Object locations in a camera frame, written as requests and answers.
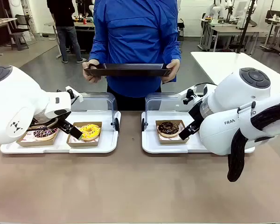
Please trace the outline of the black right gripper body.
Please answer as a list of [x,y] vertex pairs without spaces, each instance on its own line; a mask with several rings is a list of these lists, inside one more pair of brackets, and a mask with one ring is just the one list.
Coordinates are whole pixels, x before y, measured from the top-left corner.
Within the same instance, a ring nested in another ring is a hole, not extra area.
[[204,120],[202,113],[200,112],[200,106],[202,104],[202,100],[199,100],[194,106],[190,109],[189,115],[192,117],[193,121],[191,122],[191,126],[200,127],[201,123]]

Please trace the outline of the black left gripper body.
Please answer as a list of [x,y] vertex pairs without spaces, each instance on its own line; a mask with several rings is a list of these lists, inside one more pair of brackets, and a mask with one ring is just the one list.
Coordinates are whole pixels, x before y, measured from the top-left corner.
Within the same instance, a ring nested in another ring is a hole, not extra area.
[[53,127],[72,127],[72,124],[66,120],[70,114],[71,112],[67,112],[57,116],[53,122]]

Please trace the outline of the person's left hand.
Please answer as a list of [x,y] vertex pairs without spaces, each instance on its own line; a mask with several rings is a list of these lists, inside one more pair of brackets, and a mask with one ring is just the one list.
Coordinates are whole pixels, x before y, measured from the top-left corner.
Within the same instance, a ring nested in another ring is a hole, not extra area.
[[170,70],[170,73],[168,76],[162,77],[162,83],[168,83],[170,81],[173,81],[174,78],[176,78],[176,74],[180,67],[180,60],[179,59],[172,59],[171,62],[166,66],[167,69]]

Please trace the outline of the person's right hand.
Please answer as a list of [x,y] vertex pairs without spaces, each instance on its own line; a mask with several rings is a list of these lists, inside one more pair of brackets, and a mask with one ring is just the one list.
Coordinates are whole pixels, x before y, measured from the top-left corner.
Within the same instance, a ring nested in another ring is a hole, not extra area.
[[91,59],[88,62],[83,62],[82,63],[83,76],[86,79],[86,81],[88,81],[89,83],[91,83],[91,84],[97,83],[101,79],[101,77],[94,77],[94,76],[88,75],[88,73],[85,71],[85,69],[89,68],[90,64],[99,65],[99,61],[96,59]]

